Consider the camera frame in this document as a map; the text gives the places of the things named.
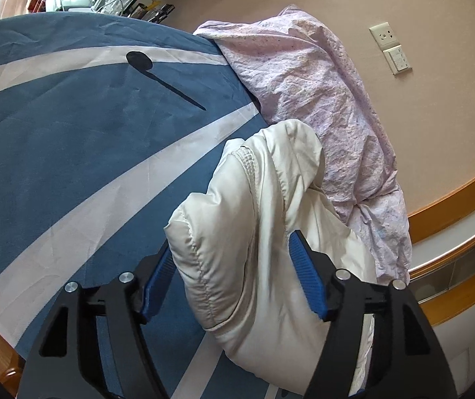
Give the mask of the beige puffer down jacket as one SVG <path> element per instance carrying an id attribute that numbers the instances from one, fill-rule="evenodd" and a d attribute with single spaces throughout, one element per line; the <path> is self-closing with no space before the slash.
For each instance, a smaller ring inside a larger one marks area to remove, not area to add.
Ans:
<path id="1" fill-rule="evenodd" d="M 189 195 L 165 234 L 197 321 L 244 370 L 306 391 L 328 324 L 308 305 L 289 254 L 311 249 L 364 282 L 375 261 L 321 190 L 324 153 L 305 123 L 287 120 L 228 141 L 205 193 Z"/>

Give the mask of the blue white bed sheet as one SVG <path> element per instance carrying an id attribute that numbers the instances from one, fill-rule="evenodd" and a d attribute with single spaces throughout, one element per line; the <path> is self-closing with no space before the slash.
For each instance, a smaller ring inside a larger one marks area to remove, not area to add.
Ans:
<path id="1" fill-rule="evenodd" d="M 102 286 L 169 246 L 173 211 L 206 191 L 227 142 L 264 126 L 206 39 L 90 13 L 1 20 L 2 337 L 26 361 L 67 283 Z M 230 361 L 176 268 L 141 329 L 165 398 L 288 394 Z M 111 398 L 124 398 L 103 318 L 98 340 Z"/>

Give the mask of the pink floral duvet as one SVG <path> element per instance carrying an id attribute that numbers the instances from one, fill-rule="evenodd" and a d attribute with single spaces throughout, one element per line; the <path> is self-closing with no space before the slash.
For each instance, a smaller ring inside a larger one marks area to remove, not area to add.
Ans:
<path id="1" fill-rule="evenodd" d="M 266 123 L 296 119 L 316 133 L 321 188 L 337 216 L 370 249 L 379 282 L 408 282 L 412 243 L 396 154 L 336 34 L 295 5 L 251 24 L 206 21 L 194 33 L 217 44 Z"/>

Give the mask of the wooden door frame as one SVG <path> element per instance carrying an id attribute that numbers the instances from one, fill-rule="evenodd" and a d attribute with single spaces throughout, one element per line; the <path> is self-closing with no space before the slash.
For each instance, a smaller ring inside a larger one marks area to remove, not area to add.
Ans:
<path id="1" fill-rule="evenodd" d="M 475 178 L 410 214 L 411 277 L 418 279 L 453 266 L 475 247 Z M 475 274 L 421 304 L 434 326 L 475 305 Z"/>

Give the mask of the white wall switch plate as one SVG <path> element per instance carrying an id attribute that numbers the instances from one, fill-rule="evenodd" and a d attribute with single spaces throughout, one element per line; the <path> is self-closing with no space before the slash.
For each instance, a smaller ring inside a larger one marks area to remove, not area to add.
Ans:
<path id="1" fill-rule="evenodd" d="M 411 64 L 409 63 L 401 45 L 386 49 L 383 52 L 383 56 L 394 76 L 411 70 Z"/>

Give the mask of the white wall power socket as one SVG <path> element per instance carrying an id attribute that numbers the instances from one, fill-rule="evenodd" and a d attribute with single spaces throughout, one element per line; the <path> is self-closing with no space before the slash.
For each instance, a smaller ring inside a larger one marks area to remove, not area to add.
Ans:
<path id="1" fill-rule="evenodd" d="M 369 31 L 381 51 L 400 45 L 400 42 L 388 22 L 376 24 Z"/>

